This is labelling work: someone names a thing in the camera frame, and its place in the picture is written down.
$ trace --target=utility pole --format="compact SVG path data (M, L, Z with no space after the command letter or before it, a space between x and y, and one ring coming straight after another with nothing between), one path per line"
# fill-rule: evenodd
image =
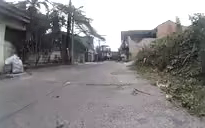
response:
M69 0L69 8L72 7L72 1ZM67 20L67 35L66 35L66 45L65 48L63 48L64 53L65 53L65 62L69 62L70 56L69 56L69 43L70 43L70 29L71 29L71 20L72 20L72 16L71 16L71 12L68 13L68 20Z
M72 14L72 45L71 45L71 63L74 64L74 22L75 22L75 19L74 19L74 12Z

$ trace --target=white bag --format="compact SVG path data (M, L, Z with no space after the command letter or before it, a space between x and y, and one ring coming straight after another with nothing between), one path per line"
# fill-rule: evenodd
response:
M12 73L22 73L23 63L17 55L13 55L5 60L5 64L12 64Z

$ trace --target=concrete road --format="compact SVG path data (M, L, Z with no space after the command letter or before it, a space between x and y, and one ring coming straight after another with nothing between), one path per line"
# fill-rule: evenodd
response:
M104 62L1 80L0 128L205 128L205 121L171 105L126 64Z

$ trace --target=sky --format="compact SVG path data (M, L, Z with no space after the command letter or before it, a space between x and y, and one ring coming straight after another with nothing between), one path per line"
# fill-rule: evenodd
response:
M51 0L68 4L69 0ZM150 30L176 16L181 24L190 25L189 15L205 12L205 0L72 0L77 8L83 7L92 26L111 50L117 51L121 44L121 31Z

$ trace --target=white building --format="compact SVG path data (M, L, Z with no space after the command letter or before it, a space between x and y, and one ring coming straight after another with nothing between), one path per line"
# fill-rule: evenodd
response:
M16 52L13 41L26 36L29 18L21 10L0 0L0 72L5 59Z

